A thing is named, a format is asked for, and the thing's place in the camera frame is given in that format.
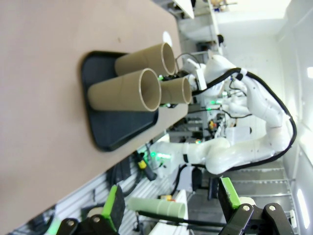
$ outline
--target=screw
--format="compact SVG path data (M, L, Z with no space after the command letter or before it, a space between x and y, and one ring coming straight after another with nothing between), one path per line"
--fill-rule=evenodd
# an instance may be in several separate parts
M243 209L244 209L244 211L247 212L248 210L250 210L250 207L249 206L244 206Z
M73 225L74 225L74 222L73 222L72 220L69 220L69 221L67 222L67 224L68 224L69 226L73 226Z
M100 221L100 218L99 218L99 217L95 217L95 218L93 218L93 221L94 221L95 223L98 223L98 222Z
M274 210L276 210L276 207L275 207L275 206L269 206L269 209L270 209L271 211L274 211Z

